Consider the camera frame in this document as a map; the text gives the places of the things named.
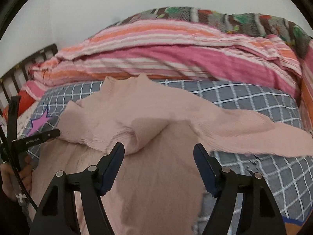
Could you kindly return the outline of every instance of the beige sweater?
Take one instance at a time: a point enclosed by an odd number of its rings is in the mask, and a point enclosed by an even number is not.
[[[197,143],[207,151],[313,155],[313,140],[300,129],[254,111],[219,108],[145,75],[107,77],[98,93],[68,103],[58,128],[60,138],[41,148],[32,197],[39,204],[58,170],[80,172],[122,142],[125,159],[102,197],[116,235],[191,234],[204,188],[192,154]],[[80,197],[76,206],[88,234]]]

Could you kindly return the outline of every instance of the striped blanket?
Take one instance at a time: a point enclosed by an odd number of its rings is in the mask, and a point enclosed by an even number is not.
[[[163,19],[104,29],[30,68],[33,79],[46,87],[139,73],[152,79],[241,81],[280,89],[294,98],[302,78],[296,55],[276,35],[248,37]]]

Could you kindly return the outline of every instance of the person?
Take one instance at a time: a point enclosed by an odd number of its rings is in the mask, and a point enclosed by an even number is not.
[[[32,189],[32,166],[30,164],[32,158],[27,155],[25,158],[26,165],[25,167],[19,172],[20,178],[26,188],[27,191]],[[14,172],[12,167],[9,163],[2,163],[0,165],[1,177],[2,177],[2,191],[4,194],[11,199],[12,201],[17,201],[15,196],[14,188],[12,186],[10,176],[14,176]]]

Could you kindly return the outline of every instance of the orange fabric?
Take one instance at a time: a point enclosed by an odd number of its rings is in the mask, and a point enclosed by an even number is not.
[[[18,106],[18,117],[22,115],[34,102],[35,100],[29,96],[29,94],[25,90],[21,90],[18,93],[21,96],[21,100]],[[9,110],[9,105],[4,108],[3,117],[7,121],[7,114]]]

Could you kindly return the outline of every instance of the mattress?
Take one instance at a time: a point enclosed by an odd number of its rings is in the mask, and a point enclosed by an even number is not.
[[[274,122],[303,128],[295,100],[280,90],[230,81],[154,81],[168,87],[185,89],[222,108],[254,110],[270,117]],[[70,100],[77,101],[99,91],[102,83],[102,81],[82,82],[48,90],[38,103],[31,119],[39,118],[48,106],[51,118],[40,131],[54,129]],[[29,122],[22,136],[26,136],[30,129],[31,123]],[[34,160],[39,160],[40,148],[38,146],[30,149],[29,153]],[[285,222],[301,225],[310,214],[313,194],[312,157],[247,156],[224,153],[218,149],[212,153],[212,156],[217,158],[222,166],[228,166],[238,174],[249,175],[261,172],[269,184]],[[202,233],[214,204],[215,198],[204,191],[201,213],[193,226],[194,234]],[[242,195],[239,195],[229,234],[236,231],[241,204]]]

